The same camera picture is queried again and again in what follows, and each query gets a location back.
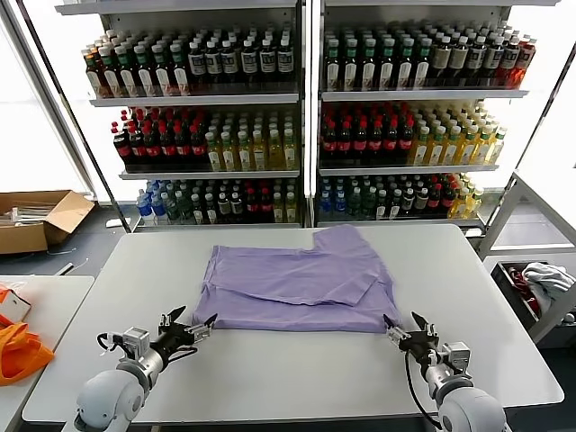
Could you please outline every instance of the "purple t-shirt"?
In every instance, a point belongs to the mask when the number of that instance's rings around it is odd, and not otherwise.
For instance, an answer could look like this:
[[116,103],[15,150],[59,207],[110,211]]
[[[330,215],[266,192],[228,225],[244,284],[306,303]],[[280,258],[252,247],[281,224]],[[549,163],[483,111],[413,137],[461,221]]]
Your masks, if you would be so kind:
[[313,249],[215,246],[194,322],[217,329],[382,333],[399,321],[392,280],[350,225],[314,233]]

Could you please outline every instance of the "cardboard box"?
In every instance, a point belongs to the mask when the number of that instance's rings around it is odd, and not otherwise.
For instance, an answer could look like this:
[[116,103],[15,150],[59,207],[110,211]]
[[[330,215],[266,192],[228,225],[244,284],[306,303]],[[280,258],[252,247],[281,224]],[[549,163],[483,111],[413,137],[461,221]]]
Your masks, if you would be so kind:
[[0,193],[0,212],[9,212],[14,203],[56,204],[43,223],[21,227],[0,227],[0,254],[38,252],[64,241],[94,207],[94,203],[72,191]]

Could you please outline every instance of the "orange bag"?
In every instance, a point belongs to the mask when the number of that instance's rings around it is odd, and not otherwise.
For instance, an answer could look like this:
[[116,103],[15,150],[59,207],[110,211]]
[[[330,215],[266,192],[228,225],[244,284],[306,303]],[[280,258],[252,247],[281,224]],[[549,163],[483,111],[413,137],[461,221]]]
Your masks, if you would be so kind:
[[28,333],[28,324],[18,322],[0,330],[0,385],[9,385],[47,365],[54,353],[38,335]]

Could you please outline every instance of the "gray floor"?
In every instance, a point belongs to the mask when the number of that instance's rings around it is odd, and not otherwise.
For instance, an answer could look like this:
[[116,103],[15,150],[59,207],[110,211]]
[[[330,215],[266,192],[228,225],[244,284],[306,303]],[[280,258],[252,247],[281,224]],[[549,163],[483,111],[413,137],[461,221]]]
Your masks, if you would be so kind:
[[[80,225],[77,232],[68,241],[49,252],[23,254],[19,256],[0,256],[0,275],[54,275],[67,263],[76,266],[72,275],[98,276],[108,256],[124,231],[119,229],[106,229],[105,222],[115,218],[112,210],[99,209],[93,211]],[[563,243],[566,240],[556,228],[548,222],[542,214],[529,204],[519,205],[502,235],[497,241],[498,245],[521,245],[538,243]],[[566,266],[568,271],[576,275],[576,254],[548,255],[548,256],[519,256],[519,257],[489,257],[485,261],[487,270],[491,270],[499,261],[512,259],[546,259],[551,263]],[[514,432],[576,432],[576,351],[570,349],[543,350],[543,357],[553,370],[556,378],[565,392],[565,400],[561,404],[535,409],[518,409],[508,412],[508,421]],[[245,432],[269,429],[267,425],[251,426],[210,426],[186,427],[185,429],[218,429],[218,432]],[[353,428],[361,432],[423,432],[432,430],[425,425],[421,418],[405,418],[395,420],[367,420],[367,421],[340,421],[321,423],[297,423],[274,425],[274,430],[289,432],[296,429],[306,432],[340,432]],[[184,427],[165,427],[163,430],[183,430]],[[54,427],[39,427],[23,425],[22,430],[58,430]]]

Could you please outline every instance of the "black cable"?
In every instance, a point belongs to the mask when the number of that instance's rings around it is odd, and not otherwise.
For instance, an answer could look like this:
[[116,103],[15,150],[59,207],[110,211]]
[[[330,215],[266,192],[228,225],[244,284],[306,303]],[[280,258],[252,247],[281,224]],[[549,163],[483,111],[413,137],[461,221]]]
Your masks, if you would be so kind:
[[406,355],[404,356],[404,365],[406,366],[406,379],[408,380],[408,387],[410,389],[412,399],[414,400],[414,403],[416,403],[416,406],[424,416],[424,419],[428,420],[432,424],[432,426],[434,426],[436,429],[442,430],[442,425],[438,421],[431,418],[430,415],[424,411],[424,407],[422,407],[420,401],[416,397],[416,393],[414,392],[414,386],[412,385],[412,377],[410,376],[410,366],[408,364],[409,357],[410,353],[406,351]]

